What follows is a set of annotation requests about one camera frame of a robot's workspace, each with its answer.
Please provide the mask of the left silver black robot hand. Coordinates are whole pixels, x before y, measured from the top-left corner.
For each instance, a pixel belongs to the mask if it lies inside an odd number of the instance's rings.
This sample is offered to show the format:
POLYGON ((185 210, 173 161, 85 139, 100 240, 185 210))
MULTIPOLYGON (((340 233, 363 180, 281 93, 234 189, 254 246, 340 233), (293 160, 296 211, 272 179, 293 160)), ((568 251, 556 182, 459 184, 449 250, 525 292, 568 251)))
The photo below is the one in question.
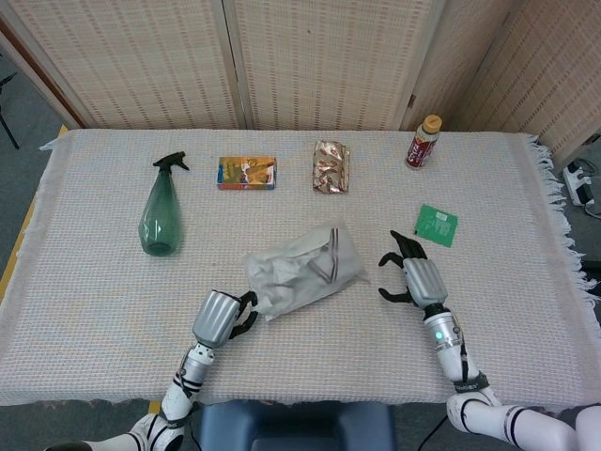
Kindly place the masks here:
POLYGON ((258 301, 253 291, 235 297, 211 290, 193 324, 193 334, 201 345, 217 349, 227 340, 248 332, 258 313, 253 310, 258 301))

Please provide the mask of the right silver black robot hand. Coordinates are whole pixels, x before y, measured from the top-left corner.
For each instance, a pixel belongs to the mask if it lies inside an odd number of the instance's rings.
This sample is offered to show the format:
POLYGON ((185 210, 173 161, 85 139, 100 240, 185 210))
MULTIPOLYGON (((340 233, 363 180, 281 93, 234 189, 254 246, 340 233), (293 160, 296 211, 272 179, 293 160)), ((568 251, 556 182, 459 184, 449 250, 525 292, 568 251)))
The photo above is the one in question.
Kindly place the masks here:
POLYGON ((430 305, 443 305, 448 292, 436 264, 427 257, 425 250, 416 240, 395 230, 391 230, 390 234, 398 245, 399 254, 386 253, 378 266, 394 263, 404 274, 407 290, 392 294, 386 288, 379 288, 380 296, 391 303, 413 303, 423 311, 430 305))

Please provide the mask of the green flat sachet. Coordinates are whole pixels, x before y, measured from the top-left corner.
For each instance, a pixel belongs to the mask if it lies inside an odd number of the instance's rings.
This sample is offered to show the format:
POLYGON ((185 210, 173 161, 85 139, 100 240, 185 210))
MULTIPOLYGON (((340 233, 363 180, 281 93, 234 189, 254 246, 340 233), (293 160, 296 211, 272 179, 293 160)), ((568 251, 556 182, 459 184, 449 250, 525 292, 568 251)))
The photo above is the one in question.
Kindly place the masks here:
POLYGON ((458 218, 446 211, 422 204, 414 227, 414 234, 450 248, 458 227, 458 218))

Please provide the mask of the green plastic spray bottle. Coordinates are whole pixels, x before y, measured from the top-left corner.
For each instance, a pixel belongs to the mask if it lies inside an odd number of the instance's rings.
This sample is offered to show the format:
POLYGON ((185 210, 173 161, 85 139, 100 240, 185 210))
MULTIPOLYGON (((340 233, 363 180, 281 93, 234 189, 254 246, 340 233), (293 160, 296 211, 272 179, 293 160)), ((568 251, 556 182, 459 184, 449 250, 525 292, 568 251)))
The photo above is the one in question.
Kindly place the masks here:
POLYGON ((181 242, 182 223, 180 206, 172 167, 189 171, 184 163, 184 151, 169 154, 153 165, 158 174, 138 225, 138 235, 144 252, 153 257, 168 257, 176 252, 181 242))

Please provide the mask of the pale woven tablecloth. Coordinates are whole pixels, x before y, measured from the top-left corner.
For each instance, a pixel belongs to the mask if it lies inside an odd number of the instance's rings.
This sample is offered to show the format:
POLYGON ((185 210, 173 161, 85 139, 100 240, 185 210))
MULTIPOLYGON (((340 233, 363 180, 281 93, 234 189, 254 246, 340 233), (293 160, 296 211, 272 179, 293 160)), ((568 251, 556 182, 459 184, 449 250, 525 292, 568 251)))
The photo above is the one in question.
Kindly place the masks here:
POLYGON ((244 293, 246 255, 341 219, 368 278, 254 327, 216 352, 199 397, 443 402, 444 377, 404 289, 379 267, 413 232, 422 204, 458 218, 450 248, 425 241, 470 356, 509 404, 564 409, 601 401, 601 328, 567 239, 547 150, 527 134, 446 132, 425 168, 404 163, 408 132, 67 132, 48 144, 35 212, 0 302, 0 405, 162 397, 194 341, 210 290, 244 293), (311 181, 316 141, 350 151, 346 194, 311 181), (142 249, 138 225, 172 167, 181 242, 142 249), (272 190, 220 190, 219 159, 277 159, 272 190))

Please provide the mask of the red coffee bottle yellow cap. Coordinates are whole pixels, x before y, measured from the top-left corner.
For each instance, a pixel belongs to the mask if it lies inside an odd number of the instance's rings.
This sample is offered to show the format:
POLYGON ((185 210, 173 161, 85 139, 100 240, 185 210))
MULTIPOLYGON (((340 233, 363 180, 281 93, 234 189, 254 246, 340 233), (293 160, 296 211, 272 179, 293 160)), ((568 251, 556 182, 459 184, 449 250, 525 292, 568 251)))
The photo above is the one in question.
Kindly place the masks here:
POLYGON ((418 127, 409 146, 405 162, 410 169, 422 168, 439 140, 442 118, 427 116, 418 127))

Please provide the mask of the colourful cardboard box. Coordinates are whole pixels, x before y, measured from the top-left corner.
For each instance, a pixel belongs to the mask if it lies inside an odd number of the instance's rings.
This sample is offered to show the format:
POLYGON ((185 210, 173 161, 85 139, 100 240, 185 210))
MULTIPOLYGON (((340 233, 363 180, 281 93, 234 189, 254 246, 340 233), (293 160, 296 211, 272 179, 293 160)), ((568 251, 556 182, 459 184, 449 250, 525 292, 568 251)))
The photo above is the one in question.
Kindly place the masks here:
POLYGON ((277 159, 270 156, 229 156, 219 159, 220 190, 272 190, 276 187, 277 159))

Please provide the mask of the crumpled foil snack packet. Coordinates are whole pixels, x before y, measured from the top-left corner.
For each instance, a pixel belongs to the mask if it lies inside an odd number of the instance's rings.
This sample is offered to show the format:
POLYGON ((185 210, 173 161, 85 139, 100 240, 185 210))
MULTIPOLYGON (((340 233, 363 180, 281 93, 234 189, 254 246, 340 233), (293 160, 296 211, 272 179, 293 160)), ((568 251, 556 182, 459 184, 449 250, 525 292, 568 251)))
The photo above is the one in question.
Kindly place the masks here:
POLYGON ((349 187, 349 149, 337 141, 316 142, 313 157, 313 189, 323 194, 345 194, 349 187))

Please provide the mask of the white power strip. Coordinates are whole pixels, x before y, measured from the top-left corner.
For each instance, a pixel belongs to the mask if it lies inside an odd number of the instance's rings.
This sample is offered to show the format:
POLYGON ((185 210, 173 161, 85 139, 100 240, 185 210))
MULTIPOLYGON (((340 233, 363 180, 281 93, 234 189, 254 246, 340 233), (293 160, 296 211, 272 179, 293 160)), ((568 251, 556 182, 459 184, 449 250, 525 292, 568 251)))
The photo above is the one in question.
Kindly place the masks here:
POLYGON ((562 170, 563 181, 574 206, 587 208, 594 204, 592 180, 596 175, 596 165, 580 158, 562 170))

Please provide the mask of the woven folding screen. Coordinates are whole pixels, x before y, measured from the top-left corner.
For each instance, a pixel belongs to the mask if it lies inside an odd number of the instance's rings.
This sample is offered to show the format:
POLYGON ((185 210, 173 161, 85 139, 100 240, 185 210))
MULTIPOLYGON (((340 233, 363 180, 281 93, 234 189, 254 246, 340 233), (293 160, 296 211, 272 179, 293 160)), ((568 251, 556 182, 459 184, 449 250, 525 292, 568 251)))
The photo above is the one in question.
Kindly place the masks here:
POLYGON ((601 134, 601 0, 0 0, 0 50, 80 128, 601 134))

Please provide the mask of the black stand legs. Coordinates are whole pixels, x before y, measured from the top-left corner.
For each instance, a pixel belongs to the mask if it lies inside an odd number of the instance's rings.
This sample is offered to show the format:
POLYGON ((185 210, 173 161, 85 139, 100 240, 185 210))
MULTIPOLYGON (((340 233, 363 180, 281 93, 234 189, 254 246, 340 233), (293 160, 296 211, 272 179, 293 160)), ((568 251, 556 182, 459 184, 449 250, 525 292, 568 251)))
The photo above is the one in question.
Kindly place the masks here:
POLYGON ((4 88, 6 87, 7 84, 9 84, 16 76, 18 75, 18 73, 16 71, 13 71, 10 75, 5 76, 4 78, 0 79, 0 126, 2 127, 2 129, 4 130, 4 132, 6 133, 11 145, 19 150, 20 149, 20 145, 18 144, 17 140, 15 139, 10 127, 8 126, 4 115, 3 115, 3 110, 2 110, 2 95, 4 92, 4 88))

